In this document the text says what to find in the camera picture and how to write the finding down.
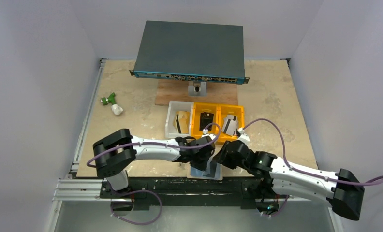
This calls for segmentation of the silver cards stack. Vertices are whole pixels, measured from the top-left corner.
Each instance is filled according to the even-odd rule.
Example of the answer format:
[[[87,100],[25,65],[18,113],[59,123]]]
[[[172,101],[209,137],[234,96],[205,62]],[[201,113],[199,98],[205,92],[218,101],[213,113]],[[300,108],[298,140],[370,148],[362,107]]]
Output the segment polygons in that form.
[[[227,115],[224,118],[222,126],[222,133],[234,136],[238,127],[238,118],[235,115]]]

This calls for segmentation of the white plastic bin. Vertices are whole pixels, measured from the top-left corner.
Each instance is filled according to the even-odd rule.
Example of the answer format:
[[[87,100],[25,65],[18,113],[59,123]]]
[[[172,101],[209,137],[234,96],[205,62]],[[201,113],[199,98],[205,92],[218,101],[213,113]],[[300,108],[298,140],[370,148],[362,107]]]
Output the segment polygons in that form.
[[[169,108],[168,108],[168,113],[167,113],[167,118],[165,123],[166,138],[175,138],[179,136],[185,137],[191,134],[193,107],[194,107],[193,102],[188,102],[188,101],[170,101],[169,102]],[[175,113],[177,111],[187,111],[190,113],[188,134],[179,134],[176,132],[176,129],[174,127],[174,119],[175,119]]]

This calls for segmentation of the gold cards stack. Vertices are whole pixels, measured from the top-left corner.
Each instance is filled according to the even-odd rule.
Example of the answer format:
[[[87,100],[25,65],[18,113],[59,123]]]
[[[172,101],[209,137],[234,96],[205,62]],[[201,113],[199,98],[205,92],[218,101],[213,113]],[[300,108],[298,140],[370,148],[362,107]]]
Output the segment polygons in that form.
[[[174,127],[179,134],[189,133],[190,113],[187,111],[177,111],[175,113]]]

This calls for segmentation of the black front rail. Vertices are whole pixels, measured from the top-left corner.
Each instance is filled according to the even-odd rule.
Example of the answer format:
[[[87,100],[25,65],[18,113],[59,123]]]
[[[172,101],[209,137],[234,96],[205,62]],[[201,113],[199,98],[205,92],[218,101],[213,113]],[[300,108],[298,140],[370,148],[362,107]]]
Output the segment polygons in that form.
[[[101,199],[127,202],[135,210],[151,206],[239,207],[276,211],[276,200],[286,195],[275,194],[267,182],[255,177],[225,177],[223,180],[189,179],[186,177],[129,177],[129,187],[112,190],[102,182]]]

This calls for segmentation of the yellow right plastic bin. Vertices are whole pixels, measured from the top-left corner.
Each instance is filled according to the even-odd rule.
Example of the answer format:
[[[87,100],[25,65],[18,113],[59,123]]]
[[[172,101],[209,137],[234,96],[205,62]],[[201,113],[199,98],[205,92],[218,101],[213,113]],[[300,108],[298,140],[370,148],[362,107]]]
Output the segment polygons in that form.
[[[236,130],[236,133],[234,136],[229,136],[229,135],[226,135],[224,133],[222,133],[222,126],[223,126],[223,123],[224,123],[224,118],[227,116],[227,115],[235,115],[237,116],[238,118],[238,127],[237,127],[237,130],[239,128],[242,128],[244,127],[245,123],[244,123],[244,108],[242,106],[238,106],[238,105],[226,105],[226,104],[220,104],[220,127],[221,127],[221,133],[220,133],[220,137],[218,138],[217,140],[217,144],[224,144],[226,141],[234,141],[237,139],[237,130]]]

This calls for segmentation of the wooden board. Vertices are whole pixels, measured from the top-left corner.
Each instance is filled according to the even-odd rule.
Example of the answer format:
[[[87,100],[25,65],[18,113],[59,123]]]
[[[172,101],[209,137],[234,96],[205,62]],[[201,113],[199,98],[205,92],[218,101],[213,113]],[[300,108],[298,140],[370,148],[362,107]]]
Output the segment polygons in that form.
[[[155,105],[168,106],[170,101],[238,105],[237,85],[235,84],[208,83],[206,92],[206,96],[190,96],[188,82],[159,80]]]

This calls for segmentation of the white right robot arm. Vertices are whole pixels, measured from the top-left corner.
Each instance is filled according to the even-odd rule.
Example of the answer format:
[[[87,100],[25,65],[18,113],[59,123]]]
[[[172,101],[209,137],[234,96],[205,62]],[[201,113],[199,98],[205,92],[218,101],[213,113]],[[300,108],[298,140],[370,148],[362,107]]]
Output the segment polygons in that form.
[[[275,194],[323,202],[345,219],[360,219],[365,189],[347,169],[329,172],[305,168],[298,172],[297,165],[286,164],[272,153],[253,151],[241,141],[226,142],[213,159],[227,168],[240,167],[263,179]]]

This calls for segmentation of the grey network switch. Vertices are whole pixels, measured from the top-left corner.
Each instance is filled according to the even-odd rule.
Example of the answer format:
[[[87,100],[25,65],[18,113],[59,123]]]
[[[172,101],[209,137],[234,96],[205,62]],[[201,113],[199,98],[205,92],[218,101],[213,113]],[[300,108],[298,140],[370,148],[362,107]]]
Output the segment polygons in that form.
[[[130,74],[137,78],[246,84],[243,26],[148,20]]]

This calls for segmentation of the yellow middle plastic bin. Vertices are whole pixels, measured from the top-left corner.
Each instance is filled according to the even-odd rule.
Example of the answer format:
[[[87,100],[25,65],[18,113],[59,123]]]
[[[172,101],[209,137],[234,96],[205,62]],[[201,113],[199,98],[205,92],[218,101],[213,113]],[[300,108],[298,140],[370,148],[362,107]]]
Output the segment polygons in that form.
[[[221,125],[219,104],[195,102],[193,107],[193,117],[191,123],[191,136],[196,139],[202,137],[203,128],[208,124],[208,122],[204,122],[202,129],[200,129],[201,115],[203,113],[213,114],[213,119],[210,120],[210,122],[217,123],[219,126]]]

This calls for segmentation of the green white pipe fitting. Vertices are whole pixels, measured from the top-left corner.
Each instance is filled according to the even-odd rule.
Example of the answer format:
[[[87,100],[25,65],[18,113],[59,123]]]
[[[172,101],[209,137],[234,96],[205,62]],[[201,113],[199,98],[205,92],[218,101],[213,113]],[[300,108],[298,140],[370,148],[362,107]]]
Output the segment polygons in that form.
[[[108,97],[102,97],[100,99],[102,105],[111,105],[112,113],[116,116],[119,116],[123,112],[123,108],[120,107],[116,102],[116,94],[112,92]]]

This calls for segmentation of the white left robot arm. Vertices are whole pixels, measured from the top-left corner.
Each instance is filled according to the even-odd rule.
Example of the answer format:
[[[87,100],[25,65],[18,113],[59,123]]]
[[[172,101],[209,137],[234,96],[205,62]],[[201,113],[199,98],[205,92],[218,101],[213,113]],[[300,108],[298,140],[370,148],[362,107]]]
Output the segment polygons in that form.
[[[189,136],[149,140],[131,135],[129,129],[120,129],[92,145],[94,157],[87,166],[95,168],[97,177],[106,179],[112,190],[121,191],[129,187],[125,168],[137,160],[189,163],[191,167],[205,171],[217,139],[209,133],[199,139]]]

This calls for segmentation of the black VIP cards stack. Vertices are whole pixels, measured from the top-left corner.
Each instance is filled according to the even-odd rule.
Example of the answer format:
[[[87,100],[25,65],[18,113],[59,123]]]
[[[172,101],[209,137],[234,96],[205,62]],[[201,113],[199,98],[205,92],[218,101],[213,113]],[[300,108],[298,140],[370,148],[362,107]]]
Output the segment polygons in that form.
[[[202,112],[200,114],[200,124],[199,124],[199,130],[202,131],[205,129],[205,127],[212,123],[214,119],[214,114],[209,112]]]

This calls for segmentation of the yellow plastic bin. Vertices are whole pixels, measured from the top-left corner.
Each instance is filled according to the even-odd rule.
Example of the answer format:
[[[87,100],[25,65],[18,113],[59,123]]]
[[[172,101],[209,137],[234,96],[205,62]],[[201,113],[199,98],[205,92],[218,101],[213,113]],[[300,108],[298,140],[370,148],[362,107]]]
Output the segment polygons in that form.
[[[217,123],[219,126],[221,125],[219,104],[195,102],[193,107],[193,117],[191,123],[191,136],[196,139],[202,137],[203,128],[208,124],[208,122],[204,122],[202,129],[200,129],[201,115],[203,113],[213,114],[213,119],[210,120],[210,122]]]
[[[217,144],[224,144],[226,141],[234,141],[237,139],[237,130],[236,130],[236,133],[234,136],[229,136],[229,135],[226,135],[224,133],[222,133],[222,126],[223,126],[223,123],[224,123],[224,118],[227,116],[227,115],[235,115],[237,116],[238,118],[238,127],[237,127],[237,130],[239,128],[242,128],[244,127],[245,123],[244,123],[244,108],[242,106],[238,106],[238,105],[226,105],[226,104],[220,104],[220,127],[221,127],[221,133],[220,133],[220,137],[218,138],[217,140]]]

